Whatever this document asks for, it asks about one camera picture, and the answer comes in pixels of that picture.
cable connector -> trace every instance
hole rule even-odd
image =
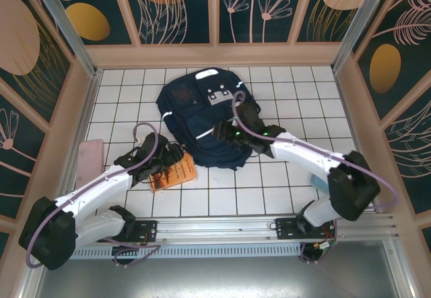
[[[319,249],[326,249],[330,246],[331,246],[331,244],[329,244],[329,242],[323,242],[323,243],[319,244]]]

mounting plate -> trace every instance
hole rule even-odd
[[[155,242],[157,235],[157,221],[156,220],[136,220],[135,226],[133,227],[132,234],[125,238],[123,234],[113,237],[115,241],[125,243],[141,243],[145,241],[145,234],[147,236],[147,242]]]
[[[335,236],[334,223],[326,222],[322,225],[329,234]],[[275,219],[275,231],[278,239],[325,239],[326,234],[321,227],[312,229],[309,234],[302,234],[298,232],[296,226],[296,217],[277,218]]]

orange book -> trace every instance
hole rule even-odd
[[[170,166],[167,170],[156,175],[150,175],[151,191],[174,187],[180,183],[197,178],[195,163],[189,153],[184,153],[181,161]]]

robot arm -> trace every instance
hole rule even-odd
[[[329,198],[308,203],[297,215],[296,225],[300,233],[310,233],[313,228],[338,218],[355,221],[379,194],[380,187],[375,179],[334,159],[346,160],[370,170],[360,153],[351,151],[344,155],[323,150],[296,138],[280,126],[265,126],[252,103],[237,105],[236,111],[240,120],[251,131],[261,136],[283,139],[285,142],[252,136],[237,126],[235,121],[218,123],[213,131],[217,139],[248,144],[259,154],[295,163],[329,186]]]
[[[109,199],[131,189],[138,182],[146,180],[151,174],[165,171],[183,158],[183,150],[178,144],[169,144],[165,137],[159,136],[154,155],[144,165],[108,178],[115,172],[141,162],[154,147],[154,142],[155,135],[151,133],[146,137],[142,146],[120,156],[114,161],[114,165],[87,185],[56,200],[51,201],[43,197],[36,201],[27,218],[19,244],[27,249],[41,222],[64,203],[68,204],[43,228],[34,242],[31,252],[49,270],[62,266],[76,247],[105,237],[115,238],[117,235],[127,239],[135,227],[135,217],[123,207],[113,206],[97,216],[89,217],[89,215]],[[105,180],[87,192],[83,192],[78,199],[71,201],[74,195],[101,179]]]

navy backpack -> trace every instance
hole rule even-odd
[[[216,123],[232,119],[232,99],[238,90],[260,111],[240,78],[216,67],[187,74],[163,87],[156,101],[162,119],[197,165],[235,169],[250,156],[249,146],[221,142],[212,135]]]

